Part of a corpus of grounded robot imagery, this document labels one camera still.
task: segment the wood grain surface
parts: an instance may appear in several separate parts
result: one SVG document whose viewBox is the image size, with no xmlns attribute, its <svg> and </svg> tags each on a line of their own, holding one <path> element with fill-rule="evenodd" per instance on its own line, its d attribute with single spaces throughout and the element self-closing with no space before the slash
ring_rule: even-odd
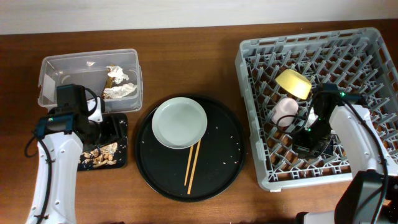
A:
<svg viewBox="0 0 398 224">
<path fill-rule="evenodd" d="M 376 27 L 391 57 L 398 61 L 397 20 L 316 22 L 192 29 L 121 30 L 0 36 L 0 222 L 25 222 L 32 203 L 38 159 L 23 148 L 38 119 L 40 66 L 49 55 L 134 48 L 144 79 L 144 106 L 128 113 L 129 159 L 122 169 L 79 172 L 78 223 L 251 223 L 289 221 L 298 212 L 334 210 L 348 184 L 269 193 L 257 184 L 248 146 L 247 163 L 232 186 L 199 203 L 182 203 L 153 191 L 141 177 L 133 154 L 134 138 L 145 115 L 158 103 L 181 93 L 213 97 L 239 118 L 249 138 L 234 60 L 242 40 Z"/>
</svg>

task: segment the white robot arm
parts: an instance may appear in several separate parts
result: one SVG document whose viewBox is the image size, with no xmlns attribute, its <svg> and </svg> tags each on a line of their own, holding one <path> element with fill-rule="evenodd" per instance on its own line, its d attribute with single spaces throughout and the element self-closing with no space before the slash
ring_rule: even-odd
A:
<svg viewBox="0 0 398 224">
<path fill-rule="evenodd" d="M 76 223 L 75 216 L 75 188 L 76 172 L 83 143 L 75 134 L 48 134 L 43 143 L 50 152 L 52 163 L 52 178 L 50 181 L 50 195 L 45 211 L 43 223 Z M 39 170 L 37 171 L 35 195 L 26 223 L 37 223 L 40 217 L 49 173 L 46 153 L 38 142 Z"/>
<path fill-rule="evenodd" d="M 372 132 L 378 136 L 371 122 L 370 111 L 361 105 L 352 106 L 362 119 L 366 121 L 366 124 L 371 128 Z M 329 123 L 339 137 L 341 144 L 344 146 L 353 177 L 355 177 L 359 171 L 367 170 L 374 170 L 378 174 L 383 174 L 376 143 L 349 107 L 336 106 L 330 116 Z M 398 165 L 392 160 L 379 138 L 378 141 L 377 144 L 381 146 L 387 162 L 389 176 L 397 176 Z M 336 223 L 335 211 L 308 213 L 303 217 L 303 223 L 334 224 Z"/>
<path fill-rule="evenodd" d="M 104 102 L 97 96 L 86 101 L 86 90 L 95 96 L 83 86 L 58 87 L 57 108 L 36 126 L 39 169 L 26 223 L 76 223 L 75 188 L 80 155 L 84 149 L 93 150 L 119 138 L 117 131 L 112 130 L 118 121 L 110 114 L 104 119 L 111 125 L 102 126 Z"/>
<path fill-rule="evenodd" d="M 353 181 L 335 211 L 299 213 L 296 223 L 398 222 L 394 211 L 398 209 L 398 165 L 373 127 L 364 96 L 342 93 L 336 85 L 323 83 L 314 91 L 312 105 L 319 119 L 311 124 L 311 131 L 300 128 L 294 133 L 293 149 L 299 157 L 317 157 L 333 145 L 329 142 L 333 129 L 345 149 Z M 383 207 L 386 196 L 391 203 Z"/>
</svg>

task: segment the plastic dish rack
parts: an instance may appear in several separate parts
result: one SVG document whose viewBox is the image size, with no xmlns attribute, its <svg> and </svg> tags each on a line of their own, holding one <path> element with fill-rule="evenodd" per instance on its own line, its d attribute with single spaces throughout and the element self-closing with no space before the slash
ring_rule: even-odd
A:
<svg viewBox="0 0 398 224">
<path fill-rule="evenodd" d="M 305 75 L 313 88 L 331 82 L 344 91 L 368 95 L 374 127 L 398 163 L 398 75 L 377 29 L 245 40 L 239 46 L 235 66 L 248 112 L 257 179 L 264 190 L 278 192 L 352 179 L 343 146 L 333 132 L 336 144 L 332 156 L 299 159 L 292 150 L 291 136 L 278 132 L 271 121 L 272 108 L 287 97 L 275 77 L 288 68 Z M 307 114 L 310 99 L 295 99 L 298 114 Z"/>
</svg>

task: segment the white plate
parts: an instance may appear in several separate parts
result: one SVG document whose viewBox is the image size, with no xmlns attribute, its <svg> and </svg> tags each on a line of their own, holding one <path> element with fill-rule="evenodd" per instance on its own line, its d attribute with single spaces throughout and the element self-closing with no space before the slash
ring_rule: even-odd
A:
<svg viewBox="0 0 398 224">
<path fill-rule="evenodd" d="M 185 149 L 205 134 L 205 110 L 195 100 L 176 97 L 162 103 L 152 118 L 156 139 L 172 149 Z"/>
</svg>

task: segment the clear plastic box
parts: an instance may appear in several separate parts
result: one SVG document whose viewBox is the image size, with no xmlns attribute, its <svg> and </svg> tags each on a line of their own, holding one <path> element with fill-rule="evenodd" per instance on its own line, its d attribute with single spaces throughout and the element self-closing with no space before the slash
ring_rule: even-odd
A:
<svg viewBox="0 0 398 224">
<path fill-rule="evenodd" d="M 142 74 L 138 54 L 134 49 L 104 50 L 77 54 L 49 56 L 43 59 L 40 70 L 41 87 L 38 104 L 48 110 L 57 106 L 57 86 L 78 84 L 93 90 L 101 96 L 109 65 L 118 65 L 129 76 L 120 85 L 133 83 L 136 90 L 128 96 L 105 100 L 105 112 L 132 112 L 142 106 Z"/>
</svg>

